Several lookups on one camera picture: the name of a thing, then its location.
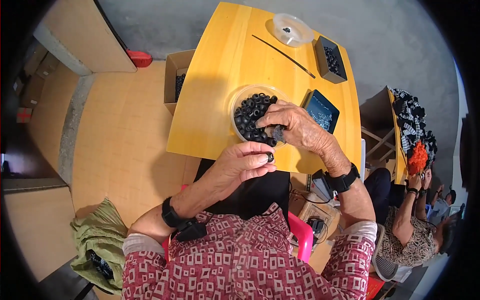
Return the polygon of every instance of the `orange yarn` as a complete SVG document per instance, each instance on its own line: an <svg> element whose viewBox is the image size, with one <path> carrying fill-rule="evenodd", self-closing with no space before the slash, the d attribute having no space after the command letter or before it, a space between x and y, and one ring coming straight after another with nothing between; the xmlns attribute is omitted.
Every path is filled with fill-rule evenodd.
<svg viewBox="0 0 480 300"><path fill-rule="evenodd" d="M425 145L418 141L413 148L413 155L408 160L408 173L409 175L415 175L420 173L427 164L427 151Z"/></svg>

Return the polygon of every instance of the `light blue shirt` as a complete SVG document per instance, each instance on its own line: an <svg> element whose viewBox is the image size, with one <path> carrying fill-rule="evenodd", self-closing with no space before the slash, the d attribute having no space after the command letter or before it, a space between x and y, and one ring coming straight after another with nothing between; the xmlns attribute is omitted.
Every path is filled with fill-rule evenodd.
<svg viewBox="0 0 480 300"><path fill-rule="evenodd" d="M443 215L450 206L448 205L447 201L442 198L438 198L433 206L433 216L441 216Z"/></svg>

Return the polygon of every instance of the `plastic bowl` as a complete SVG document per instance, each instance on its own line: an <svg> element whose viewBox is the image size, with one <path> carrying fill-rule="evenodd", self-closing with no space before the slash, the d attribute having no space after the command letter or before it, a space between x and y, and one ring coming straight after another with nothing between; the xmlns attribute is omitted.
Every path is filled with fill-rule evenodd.
<svg viewBox="0 0 480 300"><path fill-rule="evenodd" d="M275 37L287 46L299 47L313 41L313 30L297 17L287 13L277 13L273 17L273 24Z"/></svg>
<svg viewBox="0 0 480 300"><path fill-rule="evenodd" d="M243 137L243 135L240 134L239 130L237 129L233 115L237 107L241 106L241 102L243 100L251 97L253 94L259 93L264 93L265 95L269 95L270 97L275 95L278 97L278 99L291 102L287 95L285 95L285 93L273 86L269 86L266 84L251 84L238 91L238 93L234 95L230 103L230 120L232 122L233 131L237 134L237 137L243 142L247 142L247 140ZM268 134L268 136L271 137L271 134L268 131L265 132ZM277 149L283 145L284 143L278 142L276 143L276 146L274 148Z"/></svg>

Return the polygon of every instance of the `green sack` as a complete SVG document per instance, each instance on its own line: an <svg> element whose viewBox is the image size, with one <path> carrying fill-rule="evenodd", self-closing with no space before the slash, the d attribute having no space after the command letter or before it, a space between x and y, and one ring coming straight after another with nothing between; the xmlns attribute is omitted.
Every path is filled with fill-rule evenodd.
<svg viewBox="0 0 480 300"><path fill-rule="evenodd" d="M75 218L70 223L77 248L78 258L70 266L83 278L109 292L121 295L123 285L123 240L128 229L122 222L115 206L107 198L87 217ZM97 271L87 251L93 250L103 258L113 271L113 279L106 280Z"/></svg>

